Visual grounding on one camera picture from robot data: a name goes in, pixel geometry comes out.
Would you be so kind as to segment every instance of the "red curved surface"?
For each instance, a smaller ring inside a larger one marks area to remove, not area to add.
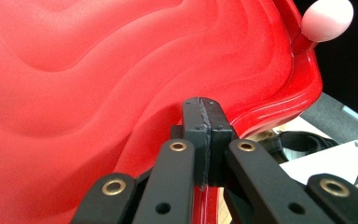
[[[68,222],[101,176],[153,166],[187,98],[242,135],[301,113],[322,83],[299,20],[290,0],[0,1],[0,223]]]

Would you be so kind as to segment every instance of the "brass grommet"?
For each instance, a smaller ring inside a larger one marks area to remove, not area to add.
[[[112,185],[115,184],[117,184],[115,188],[109,188],[109,187],[113,187]],[[113,196],[121,193],[124,190],[124,188],[126,188],[126,182],[124,182],[121,179],[113,179],[113,180],[109,180],[103,185],[103,193],[107,196]]]
[[[239,142],[238,148],[242,151],[254,151],[255,146],[253,144],[247,143],[247,142]]]
[[[183,151],[187,148],[187,145],[185,143],[181,142],[174,142],[170,144],[170,149],[173,151]]]
[[[340,182],[334,179],[321,179],[319,183],[326,192],[333,194],[338,197],[348,197],[350,196],[350,190]]]

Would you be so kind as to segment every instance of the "red plastic object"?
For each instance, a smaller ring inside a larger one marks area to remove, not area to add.
[[[0,1],[0,223],[68,222],[98,178],[153,166],[187,98],[242,136],[297,116],[322,90],[299,21],[290,0]]]

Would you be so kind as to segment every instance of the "black metal bracket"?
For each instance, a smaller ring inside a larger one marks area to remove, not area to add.
[[[193,188],[223,187],[234,223],[358,223],[358,189],[332,175],[303,188],[267,151],[238,139],[220,104],[191,98],[152,171],[101,178],[71,223],[191,223]]]

